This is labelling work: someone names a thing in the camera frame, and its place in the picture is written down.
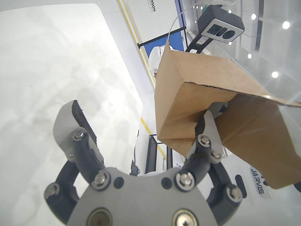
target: joyson logo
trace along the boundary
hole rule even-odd
[[[150,6],[151,12],[155,12],[156,11],[156,7],[155,7],[155,4],[154,4],[154,0],[148,0],[148,4]]]

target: dot pattern wall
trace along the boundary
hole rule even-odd
[[[174,0],[124,0],[133,16],[142,42],[168,33],[178,16]],[[176,20],[172,30],[180,27]]]

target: blue panel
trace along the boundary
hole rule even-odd
[[[156,40],[156,41],[146,44],[144,47],[145,47],[147,56],[148,57],[150,56],[150,52],[152,51],[154,46],[165,45],[166,40],[167,40],[167,37],[164,37],[162,39],[159,39],[159,40]],[[184,51],[181,32],[177,32],[177,33],[170,35],[170,45],[175,50]]]

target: cardboard box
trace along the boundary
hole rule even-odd
[[[228,109],[215,119],[223,145],[259,170],[274,189],[301,181],[298,142],[279,109],[300,103],[273,97],[230,59],[165,47],[155,89],[159,140],[185,156],[201,112],[227,101]]]

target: yellow stripe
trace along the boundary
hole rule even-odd
[[[118,3],[119,3],[119,6],[120,6],[120,8],[121,8],[121,10],[122,10],[122,13],[123,13],[123,15],[124,15],[126,21],[127,21],[127,24],[128,24],[129,29],[130,29],[130,31],[131,31],[132,37],[133,37],[133,39],[134,39],[134,41],[135,41],[135,43],[136,43],[136,46],[137,46],[138,42],[136,42],[136,40],[135,40],[134,33],[133,33],[132,29],[131,29],[131,26],[130,26],[130,24],[129,24],[129,21],[128,21],[128,19],[127,19],[127,16],[126,16],[126,14],[125,14],[125,11],[124,11],[124,9],[123,9],[123,7],[122,7],[122,5],[121,5],[120,0],[117,0],[117,1],[118,1]],[[133,27],[134,32],[135,32],[135,34],[136,34],[136,37],[137,37],[137,39],[139,40],[138,34],[137,34],[137,32],[136,32],[136,29],[135,29],[135,27],[134,27],[134,24],[133,24],[133,22],[132,22],[132,20],[131,20],[130,15],[129,15],[129,11],[127,10],[127,6],[126,6],[124,0],[122,0],[122,2],[123,2],[123,4],[124,4],[124,7],[126,8],[127,14],[128,14],[129,19],[130,19],[130,21],[131,21],[131,24],[132,24],[132,27]],[[141,58],[142,58],[142,60],[143,60],[142,62],[143,62],[143,64],[144,64],[144,67],[146,68],[146,73],[147,73],[148,77],[150,78],[150,80],[154,81],[153,76],[150,76],[149,72],[147,71],[147,70],[149,70],[148,63],[147,63],[147,66],[146,66],[145,61],[144,61],[144,59],[143,59],[143,56],[144,56],[144,58],[146,59],[145,54],[144,54],[144,51],[142,50],[143,56],[142,56],[142,54],[141,54],[141,52],[140,52],[140,49],[138,49],[138,52],[139,52],[139,54],[140,54],[140,56],[141,56]],[[146,125],[146,123],[145,123],[145,121],[143,120],[142,117],[141,117],[140,121],[142,122],[142,124],[143,124],[143,126],[145,127],[145,129],[146,129],[146,131],[148,132],[148,134],[152,134],[151,131],[150,131],[150,129],[148,128],[148,126]],[[159,149],[160,153],[162,154],[162,156],[166,159],[166,155],[164,154],[164,152],[162,151],[162,149],[160,148],[159,145],[158,145],[158,149]]]
[[[146,125],[145,121],[143,120],[143,118],[141,117],[140,121],[142,122],[143,126],[145,127],[146,131],[148,132],[148,134],[152,134],[150,129],[148,128],[148,126]]]
[[[143,120],[143,118],[140,118],[140,121],[142,122],[143,126],[145,127],[146,131],[148,132],[148,134],[152,134],[150,129],[148,128],[148,126],[146,125],[145,121]],[[163,157],[166,159],[166,155],[165,153],[162,151],[161,147],[158,145],[158,149],[160,151],[160,153],[163,155]]]
[[[138,42],[136,42],[136,40],[135,40],[134,33],[133,33],[132,29],[131,29],[131,26],[130,26],[130,24],[129,24],[129,21],[128,21],[128,19],[127,19],[127,16],[126,16],[126,14],[125,14],[125,11],[124,11],[124,9],[123,9],[121,3],[120,3],[120,0],[117,0],[117,1],[118,1],[119,6],[120,6],[120,8],[121,8],[121,10],[122,10],[122,12],[123,12],[123,15],[124,15],[124,17],[125,17],[125,19],[126,19],[126,21],[127,21],[127,24],[128,24],[129,29],[130,29],[130,31],[131,31],[131,34],[132,34],[132,36],[133,36],[133,39],[134,39],[134,41],[135,41],[135,43],[136,43],[136,47],[138,47],[138,46],[137,46]],[[134,31],[135,31],[135,33],[136,33],[136,36],[137,36],[137,32],[136,32],[136,30],[135,30],[135,27],[134,27],[133,23],[132,23],[132,27],[133,27],[133,29],[134,29]],[[148,75],[149,79],[151,80],[151,84],[152,84],[153,88],[155,89],[155,86],[154,86],[154,83],[155,83],[154,78],[153,78],[152,76],[150,76],[149,72],[147,71],[147,70],[149,70],[148,63],[147,63],[147,66],[146,66],[145,61],[144,61],[144,59],[143,59],[143,56],[142,56],[142,54],[141,54],[141,52],[140,52],[140,49],[138,49],[138,52],[139,52],[139,54],[140,54],[140,56],[141,56],[141,58],[142,58],[142,62],[143,62],[143,64],[144,64],[144,67],[146,68],[147,75]]]

